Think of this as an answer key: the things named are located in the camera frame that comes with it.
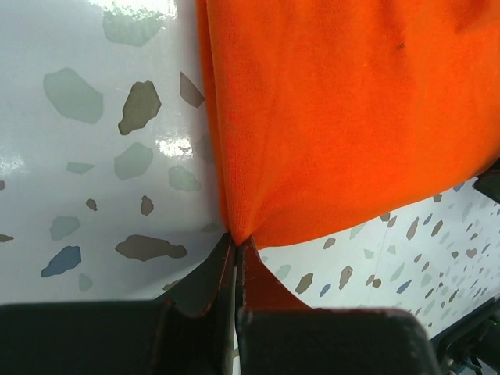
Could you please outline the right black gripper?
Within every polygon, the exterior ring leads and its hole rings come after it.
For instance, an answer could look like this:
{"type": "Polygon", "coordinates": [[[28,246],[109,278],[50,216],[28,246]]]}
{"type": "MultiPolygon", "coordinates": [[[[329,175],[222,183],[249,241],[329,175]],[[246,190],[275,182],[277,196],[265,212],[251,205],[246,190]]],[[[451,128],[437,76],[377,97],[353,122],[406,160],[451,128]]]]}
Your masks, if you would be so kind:
{"type": "Polygon", "coordinates": [[[496,203],[500,202],[500,159],[477,177],[473,189],[496,203]]]}

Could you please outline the orange t shirt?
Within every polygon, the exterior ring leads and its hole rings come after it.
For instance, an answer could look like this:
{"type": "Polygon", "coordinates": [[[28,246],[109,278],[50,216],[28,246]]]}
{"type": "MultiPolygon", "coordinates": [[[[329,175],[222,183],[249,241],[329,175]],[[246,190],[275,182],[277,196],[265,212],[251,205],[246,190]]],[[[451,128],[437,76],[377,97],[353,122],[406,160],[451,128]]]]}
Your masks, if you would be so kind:
{"type": "Polygon", "coordinates": [[[499,157],[496,1],[199,1],[220,213],[294,245],[499,157]]]}

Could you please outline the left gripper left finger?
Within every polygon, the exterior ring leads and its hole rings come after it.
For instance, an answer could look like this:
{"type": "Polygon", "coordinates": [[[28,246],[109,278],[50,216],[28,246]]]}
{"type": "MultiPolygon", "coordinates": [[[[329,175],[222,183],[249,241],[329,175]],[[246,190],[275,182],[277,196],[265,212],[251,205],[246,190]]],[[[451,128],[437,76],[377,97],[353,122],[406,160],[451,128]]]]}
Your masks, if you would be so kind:
{"type": "Polygon", "coordinates": [[[151,300],[1,308],[4,374],[229,374],[234,343],[229,234],[151,300]]]}

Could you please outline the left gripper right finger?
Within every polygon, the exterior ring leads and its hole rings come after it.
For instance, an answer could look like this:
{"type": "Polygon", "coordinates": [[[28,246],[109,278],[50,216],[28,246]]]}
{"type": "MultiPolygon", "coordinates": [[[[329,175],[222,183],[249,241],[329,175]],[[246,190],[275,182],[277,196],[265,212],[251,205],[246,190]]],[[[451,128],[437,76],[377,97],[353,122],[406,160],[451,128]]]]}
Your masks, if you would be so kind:
{"type": "Polygon", "coordinates": [[[243,374],[438,374],[427,334],[393,308],[314,309],[237,250],[235,323],[243,374]]]}

